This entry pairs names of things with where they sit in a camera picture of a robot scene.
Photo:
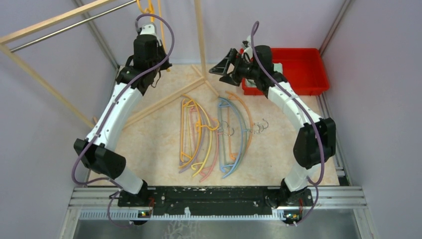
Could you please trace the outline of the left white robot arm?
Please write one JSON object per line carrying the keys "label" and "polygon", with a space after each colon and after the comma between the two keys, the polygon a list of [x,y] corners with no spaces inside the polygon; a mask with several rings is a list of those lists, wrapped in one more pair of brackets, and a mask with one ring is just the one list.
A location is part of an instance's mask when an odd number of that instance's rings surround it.
{"label": "left white robot arm", "polygon": [[148,184],[129,169],[125,157],[116,153],[115,148],[133,108],[155,79],[161,77],[161,71],[172,65],[154,23],[136,30],[133,55],[119,72],[102,116],[85,139],[75,141],[74,149],[87,169],[116,183],[130,194],[135,205],[143,206],[149,200]]}

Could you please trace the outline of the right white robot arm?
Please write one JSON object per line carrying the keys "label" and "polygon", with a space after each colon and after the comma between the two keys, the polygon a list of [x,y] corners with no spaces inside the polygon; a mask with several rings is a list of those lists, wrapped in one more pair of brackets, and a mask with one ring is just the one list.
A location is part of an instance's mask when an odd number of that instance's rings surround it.
{"label": "right white robot arm", "polygon": [[243,53],[232,48],[209,73],[234,86],[239,86],[242,79],[252,80],[298,132],[293,148],[296,163],[282,180],[273,202],[293,205],[309,184],[317,186],[322,182],[325,163],[336,151],[335,122],[321,117],[303,102],[283,73],[275,69],[269,46],[248,47]]}

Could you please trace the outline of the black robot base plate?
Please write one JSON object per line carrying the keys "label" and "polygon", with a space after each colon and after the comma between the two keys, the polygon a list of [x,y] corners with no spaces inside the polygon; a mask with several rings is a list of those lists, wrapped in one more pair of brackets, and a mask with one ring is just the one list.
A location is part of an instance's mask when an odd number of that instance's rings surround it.
{"label": "black robot base plate", "polygon": [[122,191],[119,207],[147,207],[154,216],[268,216],[278,207],[307,207],[314,203],[310,189],[288,193],[272,186],[152,186],[142,196]]}

